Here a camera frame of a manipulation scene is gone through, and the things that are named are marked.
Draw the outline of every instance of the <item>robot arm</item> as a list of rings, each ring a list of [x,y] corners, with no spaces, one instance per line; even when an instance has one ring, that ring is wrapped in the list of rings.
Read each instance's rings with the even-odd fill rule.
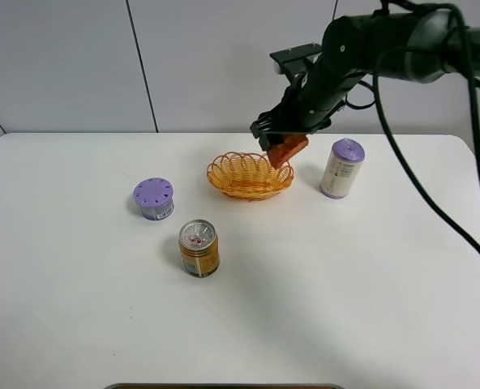
[[[381,54],[400,47],[436,52],[391,52],[379,75],[431,83],[461,67],[461,42],[448,11],[419,8],[407,14],[341,17],[330,23],[322,45],[309,44],[272,53],[290,81],[280,104],[260,114],[252,134],[279,167],[307,145],[306,136],[331,125],[346,94],[373,74]],[[475,74],[480,76],[480,28],[470,29]]]

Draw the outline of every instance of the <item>purple cap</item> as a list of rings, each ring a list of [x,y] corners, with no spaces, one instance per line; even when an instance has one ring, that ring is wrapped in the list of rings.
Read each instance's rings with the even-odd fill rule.
[[[365,157],[364,148],[356,141],[348,138],[335,142],[332,151],[334,156],[347,162],[362,162]]]
[[[157,208],[171,201],[174,188],[164,178],[149,178],[135,187],[133,196],[140,207]]]

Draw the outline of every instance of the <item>gold can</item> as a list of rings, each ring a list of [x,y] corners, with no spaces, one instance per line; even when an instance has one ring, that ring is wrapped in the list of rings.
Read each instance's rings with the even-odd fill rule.
[[[184,267],[192,276],[210,276],[221,263],[215,227],[206,220],[192,220],[183,225],[178,246]]]

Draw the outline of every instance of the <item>white table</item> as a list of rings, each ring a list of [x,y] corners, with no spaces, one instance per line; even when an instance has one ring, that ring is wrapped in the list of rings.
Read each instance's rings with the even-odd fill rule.
[[[314,135],[293,185],[225,197],[206,166],[248,134],[0,138],[0,389],[114,383],[480,387],[480,258],[428,208],[381,135],[349,197],[319,192]],[[427,190],[480,241],[474,159],[450,136],[398,137]],[[175,211],[145,220],[135,185],[165,177]],[[222,263],[182,270],[178,230],[210,220]]]

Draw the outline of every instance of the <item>orange basket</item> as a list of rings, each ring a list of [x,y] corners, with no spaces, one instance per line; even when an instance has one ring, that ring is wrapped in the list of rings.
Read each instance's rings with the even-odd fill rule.
[[[228,152],[208,166],[211,185],[236,199],[268,199],[287,189],[293,179],[289,162],[274,169],[267,156],[254,152]]]

